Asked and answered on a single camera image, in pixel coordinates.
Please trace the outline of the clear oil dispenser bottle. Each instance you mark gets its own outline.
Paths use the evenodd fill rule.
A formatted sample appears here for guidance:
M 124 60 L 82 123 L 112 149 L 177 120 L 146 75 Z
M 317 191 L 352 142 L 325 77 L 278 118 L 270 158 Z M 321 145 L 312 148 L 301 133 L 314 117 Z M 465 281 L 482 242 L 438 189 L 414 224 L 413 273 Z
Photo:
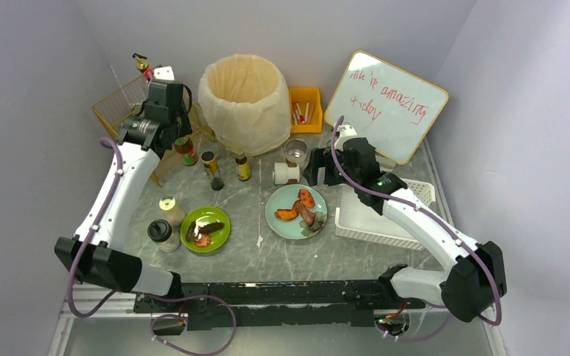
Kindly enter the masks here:
M 132 58 L 137 61 L 137 69 L 141 72 L 142 76 L 145 78 L 145 99 L 148 98 L 148 86 L 149 82 L 151 81 L 151 68 L 148 62 L 148 58 L 146 56 L 142 56 L 138 53 L 134 53 Z

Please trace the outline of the red cap sauce bottle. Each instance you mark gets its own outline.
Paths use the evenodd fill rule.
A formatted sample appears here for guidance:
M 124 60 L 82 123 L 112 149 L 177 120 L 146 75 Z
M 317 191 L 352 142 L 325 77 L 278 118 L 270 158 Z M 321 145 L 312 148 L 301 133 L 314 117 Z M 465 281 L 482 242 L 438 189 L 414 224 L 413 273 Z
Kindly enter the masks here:
M 197 153 L 190 136 L 178 138 L 173 145 L 180 161 L 185 166 L 193 166 L 197 163 Z

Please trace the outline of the small yellow label bottle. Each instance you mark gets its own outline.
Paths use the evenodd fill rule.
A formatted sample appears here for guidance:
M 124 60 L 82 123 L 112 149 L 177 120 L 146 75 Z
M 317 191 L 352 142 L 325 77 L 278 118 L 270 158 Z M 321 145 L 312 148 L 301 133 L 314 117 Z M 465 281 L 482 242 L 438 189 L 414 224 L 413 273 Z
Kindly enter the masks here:
M 235 157 L 235 163 L 237 166 L 237 178 L 245 182 L 251 177 L 251 170 L 249 167 L 249 161 L 245 154 L 237 154 Z

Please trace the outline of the tall yellow label spice jar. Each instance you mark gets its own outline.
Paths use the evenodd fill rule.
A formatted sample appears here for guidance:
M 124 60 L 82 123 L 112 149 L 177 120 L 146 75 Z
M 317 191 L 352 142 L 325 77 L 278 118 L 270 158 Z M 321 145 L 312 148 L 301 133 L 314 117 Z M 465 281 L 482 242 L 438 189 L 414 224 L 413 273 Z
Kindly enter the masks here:
M 204 151 L 200 155 L 200 160 L 210 179 L 210 186 L 214 191 L 220 191 L 224 187 L 224 182 L 220 174 L 217 157 L 213 151 Z

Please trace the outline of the cream lid shaker jar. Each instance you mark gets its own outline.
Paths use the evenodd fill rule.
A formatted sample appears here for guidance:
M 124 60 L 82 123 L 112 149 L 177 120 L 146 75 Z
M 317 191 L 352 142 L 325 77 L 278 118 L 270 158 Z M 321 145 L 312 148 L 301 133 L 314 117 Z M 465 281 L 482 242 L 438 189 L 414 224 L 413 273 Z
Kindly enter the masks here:
M 163 212 L 165 220 L 174 228 L 180 227 L 187 215 L 172 196 L 163 197 L 159 201 L 159 208 Z

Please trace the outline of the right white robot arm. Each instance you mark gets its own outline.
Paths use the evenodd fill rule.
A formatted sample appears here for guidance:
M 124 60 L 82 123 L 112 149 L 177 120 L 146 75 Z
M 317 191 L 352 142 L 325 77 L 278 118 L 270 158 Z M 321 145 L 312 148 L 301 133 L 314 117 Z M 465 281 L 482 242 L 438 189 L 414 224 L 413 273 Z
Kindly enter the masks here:
M 392 268 L 387 280 L 394 294 L 446 308 L 464 322 L 479 318 L 491 326 L 501 324 L 507 284 L 502 249 L 496 243 L 477 242 L 429 209 L 403 179 L 380 169 L 375 149 L 364 137 L 346 139 L 341 147 L 331 142 L 313 148 L 303 171 L 310 185 L 317 185 L 321 168 L 324 184 L 348 184 L 363 205 L 403 228 L 443 268 Z

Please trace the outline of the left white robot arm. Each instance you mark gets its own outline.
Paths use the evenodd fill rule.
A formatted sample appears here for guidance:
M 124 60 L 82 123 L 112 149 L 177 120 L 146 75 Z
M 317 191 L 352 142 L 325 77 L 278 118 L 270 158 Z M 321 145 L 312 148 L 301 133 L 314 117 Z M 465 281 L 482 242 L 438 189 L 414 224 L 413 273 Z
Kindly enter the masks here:
M 111 291 L 165 296 L 177 284 L 174 272 L 147 266 L 126 254 L 125 239 L 145 184 L 166 151 L 191 134 L 192 92 L 184 84 L 152 80 L 140 116 L 125 118 L 116 138 L 101 144 L 114 158 L 97 198 L 72 237 L 60 237 L 56 256 L 75 281 Z

